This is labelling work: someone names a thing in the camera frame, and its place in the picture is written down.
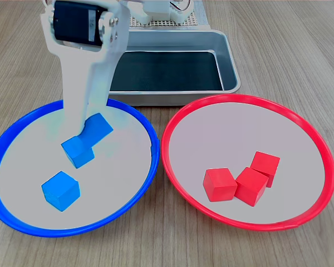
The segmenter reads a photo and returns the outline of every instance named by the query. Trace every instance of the cable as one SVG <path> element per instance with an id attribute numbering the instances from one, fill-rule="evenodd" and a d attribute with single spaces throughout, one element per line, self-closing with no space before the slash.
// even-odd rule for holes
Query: cable
<path id="1" fill-rule="evenodd" d="M 190 0 L 188 0 L 188 4 L 187 4 L 187 6 L 184 8 L 184 9 L 180 9 L 177 5 L 175 5 L 174 3 L 172 3 L 172 2 L 170 2 L 171 3 L 171 5 L 174 7 L 174 8 L 176 8 L 177 10 L 179 10 L 179 11 L 186 11 L 188 8 L 189 8 L 189 6 L 190 6 Z"/>

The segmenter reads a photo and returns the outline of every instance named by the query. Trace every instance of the blue cube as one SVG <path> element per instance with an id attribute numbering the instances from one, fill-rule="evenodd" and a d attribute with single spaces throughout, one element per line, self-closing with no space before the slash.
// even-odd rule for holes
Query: blue cube
<path id="1" fill-rule="evenodd" d="M 84 129 L 78 137 L 87 147 L 93 147 L 112 131 L 102 114 L 97 113 L 85 121 Z"/>
<path id="2" fill-rule="evenodd" d="M 94 159 L 93 149 L 86 146 L 79 136 L 74 136 L 61 144 L 69 160 L 75 168 L 80 168 L 84 164 Z"/>
<path id="3" fill-rule="evenodd" d="M 42 185 L 48 203 L 59 211 L 65 211 L 80 197 L 79 183 L 63 171 Z"/>
<path id="4" fill-rule="evenodd" d="M 75 168 L 94 159 L 92 147 L 113 131 L 102 114 L 97 113 L 85 121 L 83 131 L 62 143 L 62 147 Z"/>

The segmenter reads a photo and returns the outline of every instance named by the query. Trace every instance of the tray rim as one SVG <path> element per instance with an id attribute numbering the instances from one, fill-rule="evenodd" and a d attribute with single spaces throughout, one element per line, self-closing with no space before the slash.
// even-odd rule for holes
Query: tray rim
<path id="1" fill-rule="evenodd" d="M 192 196 L 190 196 L 183 187 L 179 184 L 178 179 L 173 173 L 170 160 L 169 160 L 169 142 L 172 136 L 172 133 L 178 123 L 185 118 L 188 114 L 192 113 L 195 110 L 198 110 L 202 107 L 217 104 L 217 103 L 227 103 L 227 102 L 236 102 L 236 103 L 247 103 L 259 107 L 266 108 L 273 112 L 276 112 L 289 120 L 297 124 L 306 134 L 313 140 L 316 144 L 324 164 L 325 169 L 325 184 L 321 195 L 317 201 L 304 213 L 277 223 L 272 224 L 251 224 L 248 222 L 242 222 L 237 220 L 229 219 L 225 216 L 221 216 L 216 212 L 208 209 L 204 205 L 196 201 Z M 331 197 L 334 193 L 334 159 L 331 154 L 329 147 L 327 146 L 325 140 L 317 132 L 317 130 L 304 118 L 296 114 L 292 110 L 281 106 L 273 101 L 266 100 L 264 98 L 250 96 L 250 95 L 241 95 L 241 94 L 232 94 L 232 95 L 213 95 L 203 97 L 198 99 L 183 108 L 181 108 L 169 121 L 167 127 L 163 133 L 161 140 L 161 157 L 166 171 L 167 176 L 169 177 L 171 183 L 181 194 L 181 196 L 189 202 L 196 209 L 206 214 L 207 216 L 214 218 L 222 223 L 235 226 L 237 228 L 253 231 L 280 231 L 297 228 L 310 220 L 314 219 L 321 211 L 328 205 L 331 200 Z"/>
<path id="2" fill-rule="evenodd" d="M 43 229 L 38 228 L 35 226 L 31 226 L 26 224 L 25 222 L 18 220 L 14 217 L 4 206 L 0 199 L 0 220 L 8 225 L 9 227 L 22 232 L 24 234 L 32 235 L 32 236 L 39 236 L 43 238 L 61 238 L 66 236 L 72 235 L 79 235 L 89 231 L 93 231 L 97 228 L 100 228 L 118 217 L 122 214 L 126 213 L 131 207 L 133 207 L 140 198 L 146 193 L 148 188 L 150 187 L 159 165 L 160 159 L 160 143 L 157 137 L 157 134 L 149 122 L 149 120 L 138 110 L 135 108 L 120 102 L 114 99 L 108 99 L 107 106 L 118 108 L 123 110 L 132 116 L 134 116 L 146 129 L 150 136 L 151 140 L 151 166 L 149 173 L 146 177 L 145 182 L 142 184 L 140 190 L 127 202 L 123 207 L 121 207 L 118 211 L 114 212 L 113 214 L 109 215 L 108 217 L 97 221 L 93 224 L 85 225 L 79 228 L 71 228 L 71 229 L 61 229 L 61 230 L 52 230 L 52 229 Z M 13 140 L 19 135 L 19 133 L 25 129 L 29 124 L 33 121 L 39 119 L 40 117 L 49 114 L 51 112 L 63 109 L 63 100 L 58 100 L 55 102 L 48 103 L 44 106 L 41 106 L 30 113 L 24 115 L 19 120 L 17 120 L 14 124 L 12 124 L 5 132 L 0 136 L 0 164 L 1 161 L 10 147 Z"/>

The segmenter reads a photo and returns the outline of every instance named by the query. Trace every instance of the screw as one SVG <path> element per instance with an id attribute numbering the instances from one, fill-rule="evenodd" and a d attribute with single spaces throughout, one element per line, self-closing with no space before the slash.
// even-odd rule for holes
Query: screw
<path id="1" fill-rule="evenodd" d="M 110 27 L 113 27 L 115 25 L 115 20 L 113 19 L 113 18 L 111 18 L 110 20 L 109 20 L 109 26 Z"/>

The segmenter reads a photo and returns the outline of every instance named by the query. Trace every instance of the metal tray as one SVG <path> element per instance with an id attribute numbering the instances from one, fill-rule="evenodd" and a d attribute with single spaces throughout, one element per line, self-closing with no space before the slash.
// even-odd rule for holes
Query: metal tray
<path id="1" fill-rule="evenodd" d="M 192 52 L 188 55 L 192 56 L 192 59 L 189 65 L 186 65 L 183 57 L 175 63 L 173 60 L 167 60 L 169 65 L 166 66 L 166 60 L 151 59 L 150 56 L 145 60 L 140 56 L 136 61 L 131 54 L 134 52 L 155 52 L 159 57 L 168 53 Z M 201 53 L 213 55 L 209 57 L 213 60 L 193 59 L 193 55 L 200 56 Z M 200 76 L 203 70 L 193 69 L 195 63 L 206 73 L 212 69 L 215 73 L 209 73 L 204 80 L 198 80 L 204 78 Z M 164 88 L 166 81 L 171 87 L 170 91 Z M 109 97 L 131 106 L 183 106 L 204 96 L 233 93 L 239 88 L 239 76 L 228 38 L 224 33 L 211 29 L 130 29 L 127 51 L 116 68 Z"/>

